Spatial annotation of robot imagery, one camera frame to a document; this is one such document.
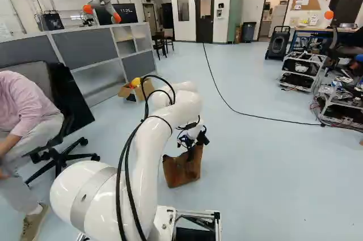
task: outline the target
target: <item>brown paper bag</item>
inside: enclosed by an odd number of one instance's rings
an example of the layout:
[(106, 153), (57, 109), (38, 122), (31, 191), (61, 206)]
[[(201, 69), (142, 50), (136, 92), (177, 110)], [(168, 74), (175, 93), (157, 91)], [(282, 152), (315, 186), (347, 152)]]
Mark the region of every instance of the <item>brown paper bag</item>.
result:
[(203, 146), (203, 144), (195, 146), (192, 154), (193, 158), (189, 162), (187, 161), (188, 152), (184, 152), (178, 157), (163, 156), (164, 175), (170, 188), (175, 188), (200, 178)]

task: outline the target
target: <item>chair wheel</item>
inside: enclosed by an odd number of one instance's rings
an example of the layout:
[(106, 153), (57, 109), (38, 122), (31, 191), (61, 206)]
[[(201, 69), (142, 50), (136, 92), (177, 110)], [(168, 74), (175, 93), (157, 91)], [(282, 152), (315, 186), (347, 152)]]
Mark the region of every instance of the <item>chair wheel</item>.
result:
[(85, 139), (85, 138), (82, 138), (82, 139), (81, 139), (81, 141), (79, 142), (79, 144), (80, 144), (81, 146), (87, 146), (87, 145), (88, 145), (88, 140), (87, 140), (87, 139)]
[(92, 157), (91, 160), (99, 162), (101, 160), (101, 157), (100, 156), (95, 156), (95, 157)]

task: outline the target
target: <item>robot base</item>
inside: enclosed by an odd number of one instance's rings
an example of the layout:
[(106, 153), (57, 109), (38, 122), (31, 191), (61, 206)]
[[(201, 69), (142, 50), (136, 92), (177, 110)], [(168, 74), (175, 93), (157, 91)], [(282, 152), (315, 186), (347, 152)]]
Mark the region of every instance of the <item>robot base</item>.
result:
[[(181, 218), (184, 218), (199, 227), (203, 227), (205, 230), (177, 227), (176, 224)], [(79, 234), (76, 241), (86, 240), (89, 239), (85, 235)], [(148, 241), (176, 240), (221, 241), (222, 221), (220, 212), (178, 211), (173, 207), (158, 206), (154, 220), (154, 227), (150, 232)]]

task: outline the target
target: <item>orange joint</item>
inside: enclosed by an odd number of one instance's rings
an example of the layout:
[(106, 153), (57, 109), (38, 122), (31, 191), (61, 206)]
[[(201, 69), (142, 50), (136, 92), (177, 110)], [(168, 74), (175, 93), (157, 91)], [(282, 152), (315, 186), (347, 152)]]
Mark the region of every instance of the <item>orange joint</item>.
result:
[(324, 17), (325, 17), (325, 19), (331, 20), (331, 19), (333, 19), (333, 17), (334, 17), (334, 12), (333, 12), (333, 11), (331, 11), (331, 10), (327, 10), (327, 11), (324, 13)]
[(117, 12), (113, 13), (113, 17), (115, 19), (116, 24), (121, 23), (122, 19), (121, 19), (120, 15)]
[(87, 14), (93, 14), (93, 7), (91, 5), (84, 5), (83, 11)]

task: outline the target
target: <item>sneaker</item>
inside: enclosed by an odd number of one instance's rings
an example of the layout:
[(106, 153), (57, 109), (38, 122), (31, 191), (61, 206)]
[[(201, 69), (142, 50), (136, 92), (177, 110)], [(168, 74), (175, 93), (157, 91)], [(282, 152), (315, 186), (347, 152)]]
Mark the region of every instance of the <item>sneaker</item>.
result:
[(27, 215), (23, 222), (23, 232), (20, 241), (36, 241), (40, 232), (41, 224), (49, 212), (49, 206), (40, 204), (43, 210), (40, 214)]

